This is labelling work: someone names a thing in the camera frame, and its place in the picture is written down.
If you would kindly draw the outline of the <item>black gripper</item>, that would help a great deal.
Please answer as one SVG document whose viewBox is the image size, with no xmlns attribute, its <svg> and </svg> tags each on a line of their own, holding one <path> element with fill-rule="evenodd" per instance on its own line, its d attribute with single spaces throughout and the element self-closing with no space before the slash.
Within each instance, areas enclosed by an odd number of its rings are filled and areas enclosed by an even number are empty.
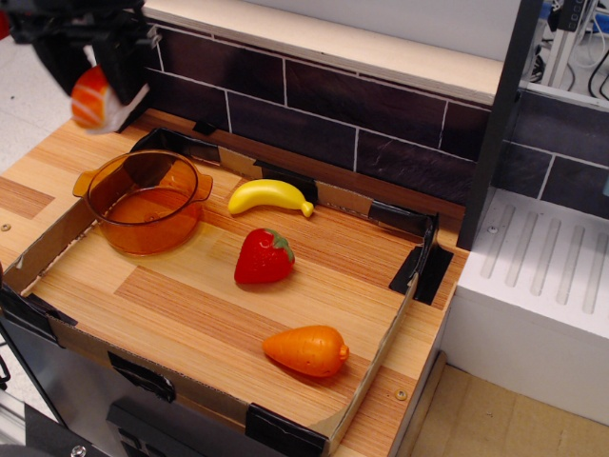
<svg viewBox="0 0 609 457">
<path fill-rule="evenodd" d="M 92 68 L 90 45 L 98 66 L 123 105 L 130 104 L 146 83 L 137 46 L 155 47 L 161 35 L 144 15 L 143 1 L 6 1 L 10 35 L 33 48 L 68 96 Z"/>
</svg>

